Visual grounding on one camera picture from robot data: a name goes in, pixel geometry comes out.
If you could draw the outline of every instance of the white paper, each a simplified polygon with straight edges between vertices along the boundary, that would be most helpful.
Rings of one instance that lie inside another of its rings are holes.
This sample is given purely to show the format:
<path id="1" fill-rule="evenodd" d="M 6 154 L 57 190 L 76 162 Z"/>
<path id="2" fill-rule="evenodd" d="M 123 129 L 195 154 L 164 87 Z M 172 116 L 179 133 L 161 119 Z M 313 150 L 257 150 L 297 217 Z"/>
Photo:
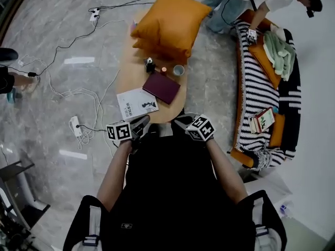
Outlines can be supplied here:
<path id="1" fill-rule="evenodd" d="M 155 96 L 142 88 L 133 89 L 116 96 L 124 120 L 158 111 Z"/>

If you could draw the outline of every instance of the black and white striped blanket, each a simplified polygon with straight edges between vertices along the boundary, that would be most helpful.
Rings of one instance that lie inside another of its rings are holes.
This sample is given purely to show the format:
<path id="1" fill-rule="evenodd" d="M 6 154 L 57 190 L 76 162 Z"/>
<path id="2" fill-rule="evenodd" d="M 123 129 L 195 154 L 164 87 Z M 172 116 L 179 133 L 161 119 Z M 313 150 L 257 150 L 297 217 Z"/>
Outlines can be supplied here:
<path id="1" fill-rule="evenodd" d="M 281 81 L 277 90 L 269 81 L 263 68 L 248 50 L 247 32 L 250 24 L 237 20 L 236 31 L 240 42 L 242 74 L 242 113 L 235 148 L 254 159 L 254 170 L 280 165 L 286 157 L 295 155 L 300 126 L 300 74 L 297 59 L 287 82 Z M 284 30 L 286 42 L 293 48 L 289 31 Z M 279 114 L 285 115 L 285 127 L 281 147 L 269 148 L 272 128 L 263 133 L 251 133 L 249 118 L 268 107 L 277 107 Z"/>

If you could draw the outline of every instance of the white cable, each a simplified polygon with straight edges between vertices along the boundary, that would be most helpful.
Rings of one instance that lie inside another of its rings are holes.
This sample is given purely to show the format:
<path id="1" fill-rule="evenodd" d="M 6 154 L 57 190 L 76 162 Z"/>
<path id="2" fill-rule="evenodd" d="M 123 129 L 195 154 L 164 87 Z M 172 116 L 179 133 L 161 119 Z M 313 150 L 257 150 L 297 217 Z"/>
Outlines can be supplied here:
<path id="1" fill-rule="evenodd" d="M 100 27 L 95 27 L 94 26 L 94 21 L 92 22 L 92 25 L 93 25 L 93 27 L 95 28 L 95 29 L 100 29 L 100 28 L 103 28 L 106 24 L 109 24 L 109 23 L 111 23 L 111 22 L 120 22 L 120 21 L 125 21 L 124 19 L 121 19 L 121 20 L 111 20 L 111 21 L 109 21 L 109 22 L 106 22 L 105 24 L 103 24 L 103 25 L 101 25 Z"/>
<path id="2" fill-rule="evenodd" d="M 28 65 L 28 64 L 30 64 L 30 63 L 32 63 L 32 62 L 34 62 L 34 61 L 39 61 L 39 62 L 41 62 L 41 64 L 43 64 L 45 67 L 47 67 L 47 65 L 45 64 L 44 61 L 42 61 L 41 59 L 32 57 L 32 56 L 24 55 L 24 56 L 21 58 L 21 60 L 22 60 L 23 58 L 25 58 L 26 56 L 29 57 L 29 58 L 33 58 L 34 60 L 31 61 L 31 62 L 28 62 L 28 63 L 24 63 L 22 66 Z M 75 89 L 75 90 L 65 91 L 65 92 L 63 92 L 63 93 L 59 93 L 59 92 L 55 91 L 54 88 L 53 88 L 52 85 L 51 85 L 51 74 L 50 74 L 49 70 L 47 69 L 46 71 L 47 71 L 47 73 L 48 73 L 48 75 L 49 75 L 49 86 L 50 86 L 50 89 L 51 89 L 51 91 L 54 92 L 56 95 L 59 95 L 59 96 L 61 96 L 61 97 L 63 97 L 63 98 L 68 98 L 68 97 L 70 97 L 70 96 L 78 95 L 78 94 L 84 94 L 84 95 L 88 95 L 88 96 L 92 97 L 93 100 L 94 100 L 94 109 L 95 109 L 95 120 L 94 120 L 93 129 L 95 129 L 95 127 L 96 127 L 99 108 L 101 109 L 101 112 L 102 112 L 101 120 L 100 120 L 100 122 L 101 122 L 101 126 L 104 127 L 104 126 L 103 126 L 103 115 L 104 115 L 104 110 L 103 110 L 103 107 L 102 107 L 102 105 L 101 105 L 101 102 L 102 102 L 102 100 L 104 99 L 104 97 L 106 96 L 106 94 L 107 94 L 107 90 L 108 90 L 109 87 L 113 84 L 113 82 L 115 81 L 116 77 L 118 76 L 120 70 L 118 70 L 118 72 L 116 73 L 116 75 L 115 75 L 113 81 L 107 86 L 107 88 L 106 88 L 106 90 L 105 90 L 105 93 L 104 93 L 102 99 L 99 99 L 99 96 L 98 96 L 95 92 L 93 92 L 93 91 L 91 91 L 91 90 L 88 90 L 88 89 L 86 89 L 86 88 L 83 88 L 83 87 L 79 87 L 79 88 L 77 88 L 77 89 Z M 95 97 L 94 97 L 93 95 L 91 95 L 91 94 L 87 94 L 87 93 L 84 93 L 84 92 L 79 92 L 79 90 L 84 90 L 84 91 L 93 93 L 93 94 L 96 96 L 97 100 L 98 100 L 98 108 L 96 107 L 96 101 L 95 101 Z M 70 122 L 69 122 L 69 128 L 70 128 L 70 130 L 72 131 L 72 133 L 74 134 L 74 131 L 72 130 L 72 127 L 71 127 L 71 125 L 70 125 Z M 91 130 L 89 133 L 87 133 L 86 131 L 83 131 L 83 135 L 82 135 L 82 137 L 77 137 L 77 136 L 76 136 L 76 139 L 77 139 L 78 142 L 79 142 L 79 143 L 78 143 L 78 149 L 81 150 L 81 149 L 82 149 L 82 145 L 87 145 L 87 144 L 89 144 L 90 140 L 94 137 L 94 135 L 95 135 L 95 131 L 94 131 L 94 130 Z M 106 138 L 105 138 L 105 131 L 104 131 L 104 141 L 105 141 L 106 145 L 107 145 L 108 148 L 109 148 L 109 152 L 110 152 L 111 157 L 113 157 L 113 155 L 112 155 L 112 153 L 111 153 L 111 148 L 110 148 L 110 146 L 108 145 L 108 143 L 107 143 L 107 141 L 106 141 Z"/>

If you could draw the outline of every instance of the oval wooden table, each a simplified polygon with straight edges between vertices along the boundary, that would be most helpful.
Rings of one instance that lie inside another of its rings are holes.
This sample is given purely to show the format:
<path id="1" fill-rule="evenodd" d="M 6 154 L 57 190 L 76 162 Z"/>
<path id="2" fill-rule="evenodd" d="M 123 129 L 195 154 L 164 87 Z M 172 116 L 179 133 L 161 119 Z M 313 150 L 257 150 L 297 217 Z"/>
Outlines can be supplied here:
<path id="1" fill-rule="evenodd" d="M 135 21 L 138 23 L 146 13 L 147 10 L 136 14 Z M 173 67 L 177 65 L 177 63 L 159 59 L 155 53 L 149 53 L 141 49 L 133 48 L 132 46 L 136 40 L 137 39 L 130 36 L 129 27 L 122 52 L 121 68 L 117 76 L 116 93 L 120 94 L 142 87 L 149 77 L 149 74 L 146 73 L 143 60 L 148 57 L 152 57 L 156 67 L 159 69 L 161 67 L 166 67 L 167 77 L 180 84 L 180 89 L 170 105 L 157 98 L 159 110 L 149 113 L 150 123 L 169 122 L 178 116 L 185 105 L 187 90 L 187 64 L 184 65 L 185 73 L 182 76 L 175 76 L 173 75 Z"/>

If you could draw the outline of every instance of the jeans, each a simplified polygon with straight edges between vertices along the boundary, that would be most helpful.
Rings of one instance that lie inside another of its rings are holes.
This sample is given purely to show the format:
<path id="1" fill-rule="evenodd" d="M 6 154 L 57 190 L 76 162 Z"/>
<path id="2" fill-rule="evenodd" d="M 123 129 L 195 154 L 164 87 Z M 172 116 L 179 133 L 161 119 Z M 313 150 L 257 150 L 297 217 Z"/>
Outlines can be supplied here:
<path id="1" fill-rule="evenodd" d="M 210 28 L 213 32 L 229 32 L 231 26 L 228 24 L 232 23 L 237 19 L 237 17 L 242 13 L 248 3 L 248 1 L 244 0 L 229 0 L 229 2 L 227 1 L 228 0 L 202 1 L 203 4 L 210 6 L 213 10 L 221 3 L 220 8 L 213 13 L 213 16 L 206 23 L 207 27 Z"/>

